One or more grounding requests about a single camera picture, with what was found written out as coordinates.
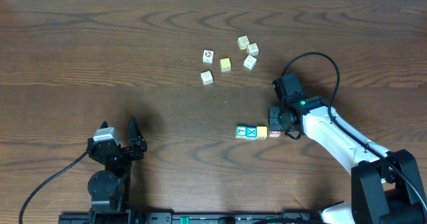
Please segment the red block letter M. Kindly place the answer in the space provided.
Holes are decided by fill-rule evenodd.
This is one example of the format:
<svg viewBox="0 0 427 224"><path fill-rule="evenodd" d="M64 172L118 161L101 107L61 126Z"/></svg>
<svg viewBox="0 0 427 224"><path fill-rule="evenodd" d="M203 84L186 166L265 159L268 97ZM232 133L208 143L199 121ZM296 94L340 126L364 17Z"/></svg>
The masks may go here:
<svg viewBox="0 0 427 224"><path fill-rule="evenodd" d="M269 137L279 137L281 134L281 131L270 131Z"/></svg>

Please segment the plain yellow wooden block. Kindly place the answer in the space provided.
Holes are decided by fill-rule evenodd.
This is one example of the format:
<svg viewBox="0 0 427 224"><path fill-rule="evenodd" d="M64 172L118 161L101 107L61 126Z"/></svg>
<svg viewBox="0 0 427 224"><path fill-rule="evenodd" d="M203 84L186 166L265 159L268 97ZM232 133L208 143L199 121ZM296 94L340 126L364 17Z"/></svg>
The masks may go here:
<svg viewBox="0 0 427 224"><path fill-rule="evenodd" d="M268 128L266 126L258 126L257 127L257 138L258 139L266 139L268 136Z"/></svg>

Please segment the blue block letter X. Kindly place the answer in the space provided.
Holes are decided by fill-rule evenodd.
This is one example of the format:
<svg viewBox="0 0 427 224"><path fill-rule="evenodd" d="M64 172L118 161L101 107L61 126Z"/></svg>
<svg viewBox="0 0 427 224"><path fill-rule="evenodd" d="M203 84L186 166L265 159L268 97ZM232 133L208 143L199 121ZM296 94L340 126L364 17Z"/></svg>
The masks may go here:
<svg viewBox="0 0 427 224"><path fill-rule="evenodd" d="M255 140L258 138L258 129L257 127L246 127L246 139Z"/></svg>

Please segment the green block letter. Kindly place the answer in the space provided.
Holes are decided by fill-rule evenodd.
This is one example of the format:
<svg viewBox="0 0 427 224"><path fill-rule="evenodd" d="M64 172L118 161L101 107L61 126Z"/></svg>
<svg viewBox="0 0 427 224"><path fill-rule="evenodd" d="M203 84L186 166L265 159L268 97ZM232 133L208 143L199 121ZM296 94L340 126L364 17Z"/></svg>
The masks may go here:
<svg viewBox="0 0 427 224"><path fill-rule="evenodd" d="M236 139L246 139L246 126L238 125L236 127Z"/></svg>

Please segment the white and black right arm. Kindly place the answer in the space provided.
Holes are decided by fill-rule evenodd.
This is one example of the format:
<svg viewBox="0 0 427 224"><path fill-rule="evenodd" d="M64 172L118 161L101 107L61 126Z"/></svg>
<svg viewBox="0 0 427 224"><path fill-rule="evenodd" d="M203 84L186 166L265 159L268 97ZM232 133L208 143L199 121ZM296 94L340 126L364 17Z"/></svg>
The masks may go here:
<svg viewBox="0 0 427 224"><path fill-rule="evenodd" d="M325 223L425 223L426 194L418 164L407 150L393 152L344 121L317 96L282 97L269 109L269 128L320 144L350 175L350 203L320 211Z"/></svg>

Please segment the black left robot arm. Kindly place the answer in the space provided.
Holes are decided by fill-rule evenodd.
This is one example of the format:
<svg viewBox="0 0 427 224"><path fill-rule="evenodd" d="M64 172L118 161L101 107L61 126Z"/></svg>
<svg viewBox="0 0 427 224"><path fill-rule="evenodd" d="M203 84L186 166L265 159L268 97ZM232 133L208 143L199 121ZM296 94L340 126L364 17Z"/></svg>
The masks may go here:
<svg viewBox="0 0 427 224"><path fill-rule="evenodd" d="M88 182L91 208L97 213L119 213L129 208L131 166L143 159L147 143L136 118L129 126L129 147L122 147L115 128L103 122L94 136L87 140L89 157L104 165Z"/></svg>

